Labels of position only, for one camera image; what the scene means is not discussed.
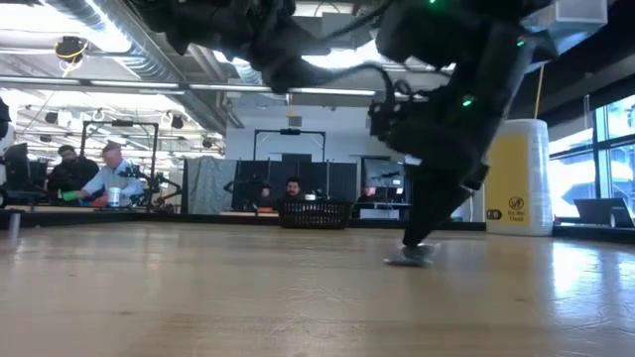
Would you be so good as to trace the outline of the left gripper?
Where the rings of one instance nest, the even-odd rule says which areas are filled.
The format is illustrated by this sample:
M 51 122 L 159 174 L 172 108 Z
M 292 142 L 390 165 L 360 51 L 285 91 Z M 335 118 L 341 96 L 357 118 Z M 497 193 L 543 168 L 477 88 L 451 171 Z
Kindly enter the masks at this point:
M 333 80 L 332 71 L 303 59 L 306 52 L 323 49 L 318 39 L 296 22 L 280 20 L 259 30 L 250 48 L 250 64 L 274 93 L 282 94 Z

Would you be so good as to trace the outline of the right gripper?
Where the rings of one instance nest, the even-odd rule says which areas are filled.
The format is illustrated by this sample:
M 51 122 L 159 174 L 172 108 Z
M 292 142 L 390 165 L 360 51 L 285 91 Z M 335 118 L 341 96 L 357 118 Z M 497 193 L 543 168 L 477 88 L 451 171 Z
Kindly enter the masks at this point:
M 388 148 L 422 161 L 411 168 L 411 211 L 402 243 L 417 247 L 480 190 L 489 172 L 482 163 L 503 111 L 470 95 L 444 88 L 426 101 L 393 94 L 369 107 L 370 135 Z M 461 183 L 454 172 L 471 172 Z

